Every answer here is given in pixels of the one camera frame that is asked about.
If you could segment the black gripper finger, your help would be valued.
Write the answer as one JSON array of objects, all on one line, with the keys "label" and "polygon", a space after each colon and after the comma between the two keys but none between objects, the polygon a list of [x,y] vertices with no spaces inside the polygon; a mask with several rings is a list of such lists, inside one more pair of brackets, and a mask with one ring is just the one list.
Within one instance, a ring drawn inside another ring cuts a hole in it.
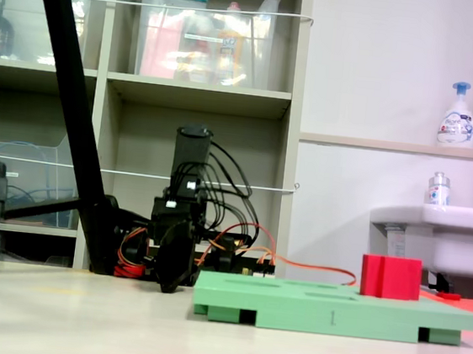
[{"label": "black gripper finger", "polygon": [[173,293],[193,273],[194,230],[192,225],[167,228],[157,251],[154,271],[162,293]]}]

